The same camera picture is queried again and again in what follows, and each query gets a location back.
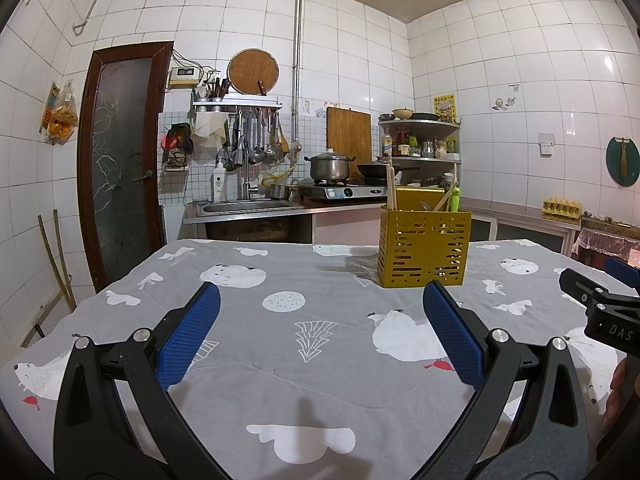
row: egg carton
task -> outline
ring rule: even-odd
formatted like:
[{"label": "egg carton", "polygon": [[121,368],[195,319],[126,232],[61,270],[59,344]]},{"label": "egg carton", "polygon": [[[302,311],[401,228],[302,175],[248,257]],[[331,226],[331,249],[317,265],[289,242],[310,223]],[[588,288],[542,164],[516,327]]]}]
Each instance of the egg carton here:
[{"label": "egg carton", "polygon": [[553,196],[545,200],[542,212],[549,215],[579,219],[582,216],[582,204],[577,200],[567,200]]}]

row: gas stove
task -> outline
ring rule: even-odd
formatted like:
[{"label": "gas stove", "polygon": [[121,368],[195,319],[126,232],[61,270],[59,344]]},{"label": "gas stove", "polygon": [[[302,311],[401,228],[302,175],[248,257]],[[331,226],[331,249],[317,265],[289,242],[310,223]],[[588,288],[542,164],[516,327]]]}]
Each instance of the gas stove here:
[{"label": "gas stove", "polygon": [[316,200],[367,200],[382,202],[386,198],[386,186],[368,186],[367,184],[314,184],[301,182],[298,193],[302,198]]}]

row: plastic sheet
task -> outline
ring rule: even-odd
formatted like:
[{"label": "plastic sheet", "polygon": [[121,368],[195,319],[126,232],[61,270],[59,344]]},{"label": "plastic sheet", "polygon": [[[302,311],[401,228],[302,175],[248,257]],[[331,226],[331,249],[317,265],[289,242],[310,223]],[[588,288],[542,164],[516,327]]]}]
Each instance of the plastic sheet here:
[{"label": "plastic sheet", "polygon": [[615,256],[626,262],[629,260],[631,250],[640,250],[640,240],[596,229],[583,228],[571,250],[577,253],[580,247]]}]

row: blue gripper pad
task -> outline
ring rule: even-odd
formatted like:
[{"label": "blue gripper pad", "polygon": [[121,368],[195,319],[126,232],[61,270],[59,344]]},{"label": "blue gripper pad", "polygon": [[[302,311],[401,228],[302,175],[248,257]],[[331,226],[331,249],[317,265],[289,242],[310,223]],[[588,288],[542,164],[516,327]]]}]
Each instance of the blue gripper pad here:
[{"label": "blue gripper pad", "polygon": [[158,352],[156,378],[166,391],[179,383],[220,313],[220,291],[209,285]]},{"label": "blue gripper pad", "polygon": [[625,262],[609,257],[604,260],[604,271],[626,286],[630,286],[631,288],[638,288],[640,286],[640,273],[638,273],[638,269]]},{"label": "blue gripper pad", "polygon": [[460,380],[479,390],[484,385],[484,354],[464,321],[458,306],[451,304],[438,287],[428,283],[422,294],[422,306],[431,326],[447,352]]}]

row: door handle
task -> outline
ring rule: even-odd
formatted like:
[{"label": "door handle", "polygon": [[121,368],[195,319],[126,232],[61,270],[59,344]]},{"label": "door handle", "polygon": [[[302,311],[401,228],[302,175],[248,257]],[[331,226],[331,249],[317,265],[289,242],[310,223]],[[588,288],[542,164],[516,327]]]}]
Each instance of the door handle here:
[{"label": "door handle", "polygon": [[144,175],[142,175],[142,176],[138,176],[138,177],[136,177],[136,178],[132,178],[132,179],[131,179],[131,181],[132,181],[132,182],[140,182],[140,181],[142,181],[142,180],[146,180],[146,179],[148,179],[148,178],[149,178],[150,176],[152,176],[153,174],[154,174],[154,172],[153,172],[153,171],[151,171],[151,170],[146,170]]}]

